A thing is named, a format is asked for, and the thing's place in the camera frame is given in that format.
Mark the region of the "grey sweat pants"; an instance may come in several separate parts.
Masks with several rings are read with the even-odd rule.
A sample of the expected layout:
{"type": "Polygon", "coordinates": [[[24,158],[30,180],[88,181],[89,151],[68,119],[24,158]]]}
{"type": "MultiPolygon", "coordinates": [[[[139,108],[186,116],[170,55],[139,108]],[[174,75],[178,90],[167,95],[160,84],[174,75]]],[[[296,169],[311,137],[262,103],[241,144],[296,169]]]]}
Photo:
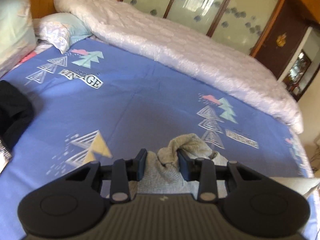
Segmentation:
{"type": "Polygon", "coordinates": [[[204,158],[216,165],[226,166],[228,160],[212,150],[196,134],[184,134],[172,139],[167,147],[158,152],[148,151],[144,176],[141,181],[129,182],[131,198],[141,194],[180,194],[191,193],[197,197],[199,182],[183,179],[178,164],[178,149],[184,150],[190,159],[204,158]]]}

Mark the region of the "blue patterned bed sheet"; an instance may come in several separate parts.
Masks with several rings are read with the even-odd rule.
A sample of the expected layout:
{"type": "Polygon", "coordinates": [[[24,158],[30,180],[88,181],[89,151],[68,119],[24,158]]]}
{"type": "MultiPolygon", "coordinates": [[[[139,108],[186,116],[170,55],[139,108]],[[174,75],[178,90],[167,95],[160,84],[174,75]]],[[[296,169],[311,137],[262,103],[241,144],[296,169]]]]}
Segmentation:
{"type": "Polygon", "coordinates": [[[194,133],[268,177],[310,177],[298,139],[274,117],[158,62],[92,39],[52,47],[5,74],[35,118],[1,174],[1,239],[22,239],[21,199],[92,161],[156,152],[194,133]]]}

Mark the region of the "smartphone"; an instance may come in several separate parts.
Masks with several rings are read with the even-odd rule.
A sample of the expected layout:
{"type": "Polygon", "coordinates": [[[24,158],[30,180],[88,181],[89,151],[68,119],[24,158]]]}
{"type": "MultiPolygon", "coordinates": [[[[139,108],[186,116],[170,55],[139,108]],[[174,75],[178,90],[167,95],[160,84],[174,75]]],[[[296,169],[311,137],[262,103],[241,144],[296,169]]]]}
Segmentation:
{"type": "Polygon", "coordinates": [[[8,163],[12,160],[12,149],[0,139],[0,173],[4,171],[8,163]]]}

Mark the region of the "black cloth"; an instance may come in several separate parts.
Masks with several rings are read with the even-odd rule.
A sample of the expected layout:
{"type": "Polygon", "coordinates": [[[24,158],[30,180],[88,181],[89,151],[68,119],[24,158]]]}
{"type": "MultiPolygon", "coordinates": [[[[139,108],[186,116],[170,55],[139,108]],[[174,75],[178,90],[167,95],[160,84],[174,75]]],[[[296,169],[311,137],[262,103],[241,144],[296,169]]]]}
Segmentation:
{"type": "Polygon", "coordinates": [[[12,151],[34,119],[28,98],[7,81],[1,81],[1,141],[12,151]]]}

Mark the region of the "white lilac quilt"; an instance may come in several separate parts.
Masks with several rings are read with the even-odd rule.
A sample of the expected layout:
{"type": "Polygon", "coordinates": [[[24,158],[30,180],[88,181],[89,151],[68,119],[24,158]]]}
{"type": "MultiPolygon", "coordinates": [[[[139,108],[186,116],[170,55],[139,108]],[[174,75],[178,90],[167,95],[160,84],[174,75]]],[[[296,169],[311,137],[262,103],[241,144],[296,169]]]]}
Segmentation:
{"type": "Polygon", "coordinates": [[[302,133],[298,104],[256,59],[117,0],[54,0],[54,7],[79,18],[100,40],[218,88],[302,133]]]}

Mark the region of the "small white blue pillow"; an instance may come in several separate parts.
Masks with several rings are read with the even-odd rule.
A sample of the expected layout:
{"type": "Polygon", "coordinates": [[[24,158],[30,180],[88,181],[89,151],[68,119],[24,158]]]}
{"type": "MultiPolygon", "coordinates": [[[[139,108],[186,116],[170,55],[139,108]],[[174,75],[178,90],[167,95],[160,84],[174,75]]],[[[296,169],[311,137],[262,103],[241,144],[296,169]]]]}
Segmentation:
{"type": "Polygon", "coordinates": [[[64,54],[70,47],[92,35],[76,16],[60,12],[33,19],[35,35],[39,40],[52,44],[64,54]]]}

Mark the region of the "wardrobe with glass doors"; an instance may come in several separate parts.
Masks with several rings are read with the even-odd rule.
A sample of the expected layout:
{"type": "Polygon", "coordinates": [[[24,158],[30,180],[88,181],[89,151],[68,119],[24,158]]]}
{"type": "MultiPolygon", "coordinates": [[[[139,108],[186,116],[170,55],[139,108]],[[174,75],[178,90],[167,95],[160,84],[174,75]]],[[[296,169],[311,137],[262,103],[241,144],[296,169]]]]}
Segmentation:
{"type": "Polygon", "coordinates": [[[280,0],[120,0],[250,55],[280,0]]]}

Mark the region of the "floral pillow stack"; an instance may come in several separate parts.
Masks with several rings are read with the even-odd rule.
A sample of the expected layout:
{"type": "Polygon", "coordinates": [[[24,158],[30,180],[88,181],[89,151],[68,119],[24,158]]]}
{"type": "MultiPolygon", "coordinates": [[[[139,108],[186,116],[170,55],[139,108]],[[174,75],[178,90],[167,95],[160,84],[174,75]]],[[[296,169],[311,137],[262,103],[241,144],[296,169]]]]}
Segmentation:
{"type": "Polygon", "coordinates": [[[36,36],[30,0],[0,0],[1,76],[32,52],[36,36]]]}

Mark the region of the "dark wooden cabinet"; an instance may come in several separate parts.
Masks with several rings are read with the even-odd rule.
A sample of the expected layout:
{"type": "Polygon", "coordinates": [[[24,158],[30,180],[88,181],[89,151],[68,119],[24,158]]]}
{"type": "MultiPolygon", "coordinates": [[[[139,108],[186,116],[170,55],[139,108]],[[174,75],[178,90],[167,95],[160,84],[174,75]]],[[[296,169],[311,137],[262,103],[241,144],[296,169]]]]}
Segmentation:
{"type": "Polygon", "coordinates": [[[253,56],[298,101],[319,71],[316,23],[300,0],[284,0],[271,29],[253,56]]]}

